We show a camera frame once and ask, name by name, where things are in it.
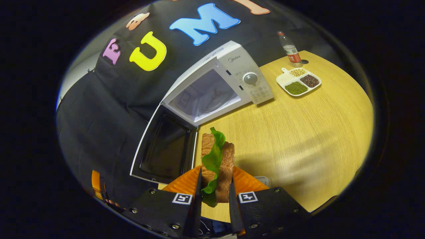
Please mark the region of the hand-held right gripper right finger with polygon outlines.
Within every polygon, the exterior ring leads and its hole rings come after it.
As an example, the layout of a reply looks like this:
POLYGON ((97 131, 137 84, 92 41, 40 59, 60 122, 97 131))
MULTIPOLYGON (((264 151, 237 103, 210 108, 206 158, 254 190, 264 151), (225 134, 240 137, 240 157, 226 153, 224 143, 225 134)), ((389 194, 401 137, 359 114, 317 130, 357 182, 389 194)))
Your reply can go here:
POLYGON ((284 189, 270 188, 239 167, 233 170, 229 213, 239 239, 282 239, 311 217, 284 189))

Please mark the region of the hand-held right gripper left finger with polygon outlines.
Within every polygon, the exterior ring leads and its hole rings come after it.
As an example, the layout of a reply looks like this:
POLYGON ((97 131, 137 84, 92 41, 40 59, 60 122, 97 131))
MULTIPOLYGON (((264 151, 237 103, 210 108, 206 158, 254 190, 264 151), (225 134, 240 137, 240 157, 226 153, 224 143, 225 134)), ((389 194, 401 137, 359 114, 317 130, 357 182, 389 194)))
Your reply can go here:
POLYGON ((202 167, 197 166, 163 189, 147 189, 127 210, 126 221, 161 239, 199 237, 202 167))

